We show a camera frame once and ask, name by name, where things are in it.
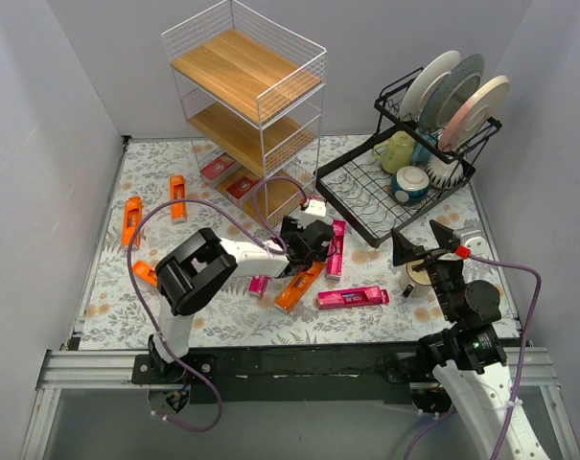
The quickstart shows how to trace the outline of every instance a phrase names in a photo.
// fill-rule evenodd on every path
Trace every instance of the white plate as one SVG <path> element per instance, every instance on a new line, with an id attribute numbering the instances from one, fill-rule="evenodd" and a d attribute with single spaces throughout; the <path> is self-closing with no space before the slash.
<path id="1" fill-rule="evenodd" d="M 453 115 L 479 88 L 484 66 L 483 56 L 477 54 L 453 67 L 424 105 L 417 122 L 422 132 L 433 132 L 450 123 Z"/>
<path id="2" fill-rule="evenodd" d="M 439 83 L 459 63 L 460 54 L 452 50 L 428 64 L 406 91 L 401 108 L 398 110 L 398 118 L 403 121 L 417 118 Z"/>
<path id="3" fill-rule="evenodd" d="M 494 77 L 471 96 L 453 115 L 439 139 L 443 151 L 456 150 L 471 139 L 481 125 L 502 105 L 509 92 L 509 79 Z"/>

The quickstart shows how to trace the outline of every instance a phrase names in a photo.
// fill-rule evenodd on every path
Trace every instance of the white wall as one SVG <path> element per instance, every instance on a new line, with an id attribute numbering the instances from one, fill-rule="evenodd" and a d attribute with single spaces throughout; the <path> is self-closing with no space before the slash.
<path id="1" fill-rule="evenodd" d="M 217 0 L 49 0 L 115 126 L 187 128 L 160 34 Z M 452 48 L 499 62 L 530 0 L 244 0 L 329 51 L 325 133 L 372 132 L 381 89 Z"/>
<path id="2" fill-rule="evenodd" d="M 497 73 L 511 92 L 477 186 L 500 257 L 543 275 L 530 336 L 552 356 L 580 444 L 580 0 L 534 0 Z M 507 274 L 525 314 L 534 282 Z"/>
<path id="3" fill-rule="evenodd" d="M 121 137 L 44 0 L 0 0 L 0 459 L 69 334 Z"/>

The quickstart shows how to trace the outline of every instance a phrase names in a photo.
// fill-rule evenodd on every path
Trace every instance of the white cup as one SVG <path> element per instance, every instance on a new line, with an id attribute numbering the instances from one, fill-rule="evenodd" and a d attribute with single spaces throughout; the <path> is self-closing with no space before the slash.
<path id="1" fill-rule="evenodd" d="M 432 288 L 430 278 L 425 270 L 415 271 L 413 267 L 420 264 L 422 261 L 409 262 L 403 265 L 403 272 L 401 273 L 400 285 L 403 290 L 403 297 L 407 298 L 409 295 L 414 297 L 424 297 L 428 295 Z"/>

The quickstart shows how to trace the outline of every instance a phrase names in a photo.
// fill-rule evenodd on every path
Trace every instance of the floral mat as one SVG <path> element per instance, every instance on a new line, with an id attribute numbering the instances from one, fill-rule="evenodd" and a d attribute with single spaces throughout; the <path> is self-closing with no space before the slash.
<path id="1" fill-rule="evenodd" d="M 364 139 L 364 136 L 322 137 L 319 164 L 331 161 Z M 121 245 L 124 205 L 130 196 L 141 196 L 147 213 L 168 199 L 169 176 L 183 174 L 188 197 L 206 199 L 221 206 L 257 237 L 268 238 L 267 232 L 253 219 L 201 181 L 193 149 L 207 151 L 213 147 L 205 141 L 195 143 L 194 147 L 187 141 L 129 144 L 86 312 L 80 345 L 82 350 L 146 348 L 147 339 L 153 331 L 129 282 L 126 250 Z M 312 150 L 305 150 L 299 158 L 307 171 L 314 169 L 315 155 Z M 340 219 L 331 206 L 328 208 L 329 220 Z M 212 209 L 190 204 L 188 212 L 188 221 L 182 224 L 170 223 L 170 211 L 162 211 L 153 217 L 145 227 L 140 248 L 135 251 L 133 259 L 155 266 L 202 227 L 213 228 L 219 236 L 244 240 L 237 227 Z M 453 228 L 480 222 L 470 187 L 447 198 L 410 224 L 403 233 L 426 247 L 434 246 L 429 219 L 437 219 Z M 341 281 L 330 283 L 323 275 L 320 276 L 289 315 L 273 307 L 274 299 L 289 280 L 271 280 L 266 295 L 258 300 L 247 294 L 248 279 L 232 279 L 197 314 L 190 343 L 192 347 L 228 347 L 407 341 L 449 327 L 433 293 L 406 301 L 402 299 L 400 268 L 392 266 L 391 247 L 391 240 L 388 240 L 377 250 L 371 248 L 348 225 Z M 490 265 L 468 261 L 465 263 L 465 275 L 468 280 L 485 279 L 500 290 L 502 320 L 495 324 L 495 329 L 500 337 L 518 337 L 517 314 L 504 291 L 499 271 Z M 389 305 L 319 311 L 314 302 L 316 294 L 322 290 L 371 285 L 389 290 Z M 159 294 L 145 283 L 139 286 L 157 314 Z"/>

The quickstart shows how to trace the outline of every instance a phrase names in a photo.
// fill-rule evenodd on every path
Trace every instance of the black dish drying rack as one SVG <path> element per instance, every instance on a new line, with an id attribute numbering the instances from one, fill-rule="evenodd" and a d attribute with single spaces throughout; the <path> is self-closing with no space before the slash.
<path id="1" fill-rule="evenodd" d="M 490 137 L 502 127 L 498 120 L 491 117 L 475 136 L 456 151 L 439 150 L 435 147 L 434 132 L 420 133 L 414 121 L 402 121 L 397 117 L 406 91 L 422 70 L 424 68 L 420 67 L 386 86 L 375 101 L 375 108 L 379 111 L 375 133 L 355 149 L 325 164 L 316 172 L 316 189 L 373 247 L 379 247 L 391 237 L 392 229 L 405 228 L 468 184 L 476 171 L 475 161 Z M 416 205 L 396 202 L 389 189 L 392 176 L 382 170 L 380 160 L 373 157 L 371 150 L 398 130 L 405 131 L 415 142 L 447 164 L 457 159 L 463 168 L 461 180 L 449 189 L 430 188 L 428 195 Z"/>

